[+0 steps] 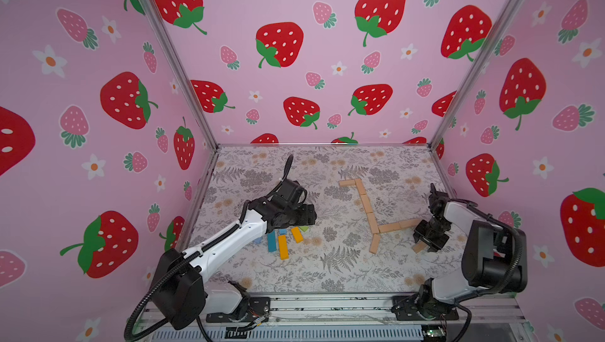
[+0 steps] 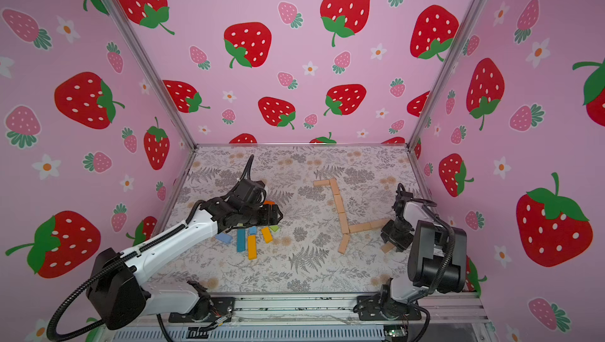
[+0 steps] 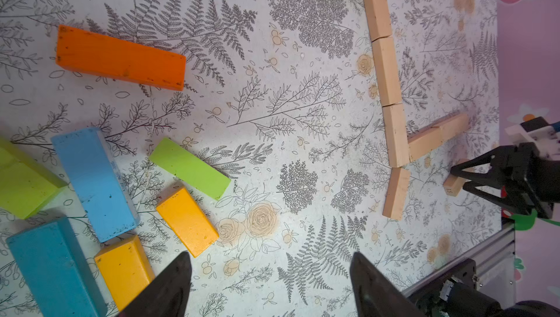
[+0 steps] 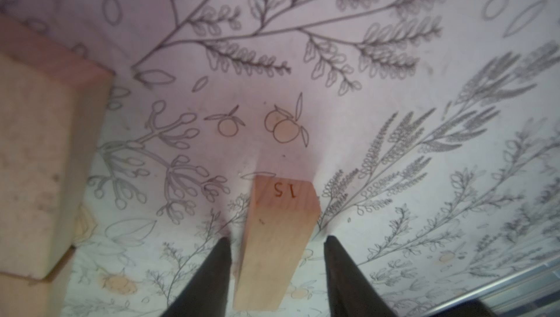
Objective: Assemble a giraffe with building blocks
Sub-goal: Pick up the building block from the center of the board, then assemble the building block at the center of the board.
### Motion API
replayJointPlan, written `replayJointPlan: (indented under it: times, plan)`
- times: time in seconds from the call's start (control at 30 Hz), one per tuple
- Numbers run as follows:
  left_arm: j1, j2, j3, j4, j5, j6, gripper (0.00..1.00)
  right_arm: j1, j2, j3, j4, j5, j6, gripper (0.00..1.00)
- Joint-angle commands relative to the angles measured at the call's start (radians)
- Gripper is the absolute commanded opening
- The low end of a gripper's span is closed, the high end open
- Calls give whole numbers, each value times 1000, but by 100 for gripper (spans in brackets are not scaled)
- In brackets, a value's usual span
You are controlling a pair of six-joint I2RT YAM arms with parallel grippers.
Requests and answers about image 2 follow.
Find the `natural wooden block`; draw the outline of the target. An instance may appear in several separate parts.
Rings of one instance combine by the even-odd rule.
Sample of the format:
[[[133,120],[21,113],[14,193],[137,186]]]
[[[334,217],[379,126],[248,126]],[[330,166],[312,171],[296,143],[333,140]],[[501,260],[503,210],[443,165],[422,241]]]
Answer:
[[[335,195],[334,196],[334,203],[337,209],[337,212],[339,214],[345,214],[345,208],[344,208],[344,203],[343,203],[343,198],[341,195]]]
[[[344,255],[346,253],[346,250],[348,248],[348,244],[350,242],[351,236],[348,233],[345,233],[342,236],[342,240],[340,241],[340,245],[338,247],[337,252],[339,252],[341,255]]]
[[[337,180],[335,178],[331,178],[329,180],[330,187],[332,189],[332,194],[334,196],[340,195],[340,188],[337,184]]]
[[[331,186],[331,182],[329,180],[318,180],[313,182],[314,187],[325,187]]]
[[[381,229],[385,225],[387,225],[389,222],[391,222],[391,219],[380,219],[380,220],[370,222],[370,226],[371,226],[372,230]]]
[[[388,254],[394,248],[395,248],[394,244],[392,244],[391,242],[387,242],[381,247],[381,251],[384,252],[384,254]]]
[[[339,222],[340,222],[340,228],[341,228],[341,232],[343,234],[349,234],[350,233],[350,227],[349,227],[349,223],[348,223],[348,216],[346,213],[342,212],[338,214],[338,218],[339,218]]]
[[[349,225],[349,233],[362,233],[369,230],[372,230],[372,225],[370,222]]]

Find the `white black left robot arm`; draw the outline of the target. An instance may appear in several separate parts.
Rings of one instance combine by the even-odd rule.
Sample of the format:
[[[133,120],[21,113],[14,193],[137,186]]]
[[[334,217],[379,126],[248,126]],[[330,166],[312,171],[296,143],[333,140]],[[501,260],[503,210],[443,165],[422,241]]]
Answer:
[[[140,316],[178,314],[206,322],[216,310],[206,288],[193,281],[174,288],[147,286],[160,269],[197,244],[238,227],[277,225],[284,215],[275,204],[236,209],[224,200],[198,201],[185,221],[137,246],[109,248],[95,260],[95,278],[86,296],[109,330],[124,328]]]

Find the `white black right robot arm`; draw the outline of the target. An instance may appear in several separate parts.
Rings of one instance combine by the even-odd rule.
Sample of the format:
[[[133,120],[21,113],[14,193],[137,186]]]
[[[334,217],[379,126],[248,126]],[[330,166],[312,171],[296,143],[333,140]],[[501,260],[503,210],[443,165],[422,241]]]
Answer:
[[[433,211],[428,200],[400,200],[395,220],[384,227],[386,241],[408,250],[407,278],[390,279],[379,300],[382,315],[399,319],[435,292],[460,293],[466,281],[467,235]]]

